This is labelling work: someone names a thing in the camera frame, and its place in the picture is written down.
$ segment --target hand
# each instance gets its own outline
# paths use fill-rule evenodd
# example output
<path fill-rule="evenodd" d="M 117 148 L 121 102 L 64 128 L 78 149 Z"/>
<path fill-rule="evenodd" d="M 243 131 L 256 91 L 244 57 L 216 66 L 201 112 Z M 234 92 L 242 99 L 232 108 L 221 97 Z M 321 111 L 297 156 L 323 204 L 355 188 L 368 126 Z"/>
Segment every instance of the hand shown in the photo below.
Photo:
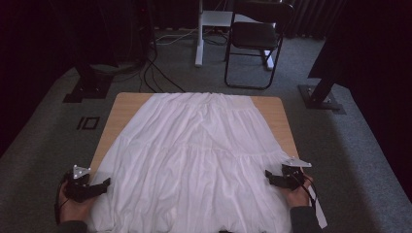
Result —
<path fill-rule="evenodd" d="M 63 190 L 66 188 L 67 181 L 63 183 L 59 193 L 59 203 L 60 203 L 60 222 L 69 220 L 80 220 L 85 221 L 88 217 L 91 207 L 97 197 L 85 200 L 82 203 L 76 202 L 71 199 L 67 199 L 64 195 Z"/>
<path fill-rule="evenodd" d="M 305 180 L 305 183 L 303 185 L 307 189 L 309 188 L 313 179 L 311 177 L 308 177 L 307 175 L 305 175 L 305 177 L 307 179 Z M 279 187 L 279 189 L 286 197 L 286 200 L 288 201 L 288 204 L 291 208 L 300 207 L 300 206 L 309 206 L 309 195 L 303 189 L 303 187 L 300 186 L 295 190 L 290 190 L 289 188 L 282 188 L 282 187 Z"/>

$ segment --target white cloth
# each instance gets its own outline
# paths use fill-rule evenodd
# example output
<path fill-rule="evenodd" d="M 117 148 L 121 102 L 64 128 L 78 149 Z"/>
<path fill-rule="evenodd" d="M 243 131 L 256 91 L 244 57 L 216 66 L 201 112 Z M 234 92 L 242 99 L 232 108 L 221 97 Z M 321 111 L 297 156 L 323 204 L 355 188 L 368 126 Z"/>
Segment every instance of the white cloth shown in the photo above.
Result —
<path fill-rule="evenodd" d="M 289 157 L 248 96 L 155 94 L 122 130 L 93 183 L 112 178 L 91 232 L 291 231 L 264 170 Z"/>

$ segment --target table top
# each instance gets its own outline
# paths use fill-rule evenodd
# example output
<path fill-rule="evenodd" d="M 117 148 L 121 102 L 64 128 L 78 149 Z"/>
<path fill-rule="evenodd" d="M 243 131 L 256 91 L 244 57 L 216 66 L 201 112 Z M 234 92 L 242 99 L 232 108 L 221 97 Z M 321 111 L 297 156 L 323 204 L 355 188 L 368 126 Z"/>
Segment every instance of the table top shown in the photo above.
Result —
<path fill-rule="evenodd" d="M 100 142 L 91 161 L 91 175 L 97 171 L 105 154 L 117 139 L 123 128 L 129 123 L 140 107 L 152 96 L 152 93 L 120 93 L 109 114 Z M 273 135 L 282 150 L 289 156 L 298 157 L 288 119 L 278 97 L 251 96 L 255 106 L 266 119 Z"/>

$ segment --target folding chair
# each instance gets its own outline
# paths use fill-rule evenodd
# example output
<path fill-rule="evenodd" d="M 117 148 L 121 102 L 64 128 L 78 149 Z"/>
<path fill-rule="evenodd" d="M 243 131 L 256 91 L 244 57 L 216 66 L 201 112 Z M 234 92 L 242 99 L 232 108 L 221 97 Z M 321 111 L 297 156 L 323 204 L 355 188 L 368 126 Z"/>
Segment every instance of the folding chair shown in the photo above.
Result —
<path fill-rule="evenodd" d="M 248 17 L 255 22 L 236 21 L 236 16 Z M 235 0 L 233 15 L 230 23 L 229 39 L 227 41 L 226 53 L 224 60 L 226 62 L 224 69 L 224 82 L 231 87 L 267 89 L 272 85 L 278 64 L 279 54 L 281 51 L 284 32 L 292 19 L 293 7 L 287 3 L 279 3 L 268 0 Z M 260 50 L 261 54 L 230 52 L 231 46 L 234 45 L 239 49 Z M 265 55 L 264 51 L 268 50 L 269 54 Z M 267 64 L 268 58 L 276 50 L 268 85 L 248 86 L 232 84 L 227 80 L 227 70 L 229 58 L 232 54 L 264 56 L 263 65 Z"/>

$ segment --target tripod base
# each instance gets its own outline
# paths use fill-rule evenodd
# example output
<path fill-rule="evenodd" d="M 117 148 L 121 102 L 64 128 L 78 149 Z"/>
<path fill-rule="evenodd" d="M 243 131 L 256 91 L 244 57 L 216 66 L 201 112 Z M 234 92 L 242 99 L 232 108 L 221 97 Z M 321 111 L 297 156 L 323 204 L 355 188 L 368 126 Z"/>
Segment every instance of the tripod base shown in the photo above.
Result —
<path fill-rule="evenodd" d="M 330 92 L 324 101 L 316 102 L 313 101 L 312 93 L 315 90 L 315 85 L 298 85 L 300 94 L 305 102 L 307 109 L 318 109 L 318 110 L 332 110 L 336 115 L 346 115 L 345 110 L 341 104 L 338 104 Z"/>
<path fill-rule="evenodd" d="M 83 89 L 80 79 L 71 94 L 67 94 L 63 103 L 82 103 L 83 99 L 105 99 L 113 80 L 113 76 L 96 74 L 99 82 L 95 89 Z"/>

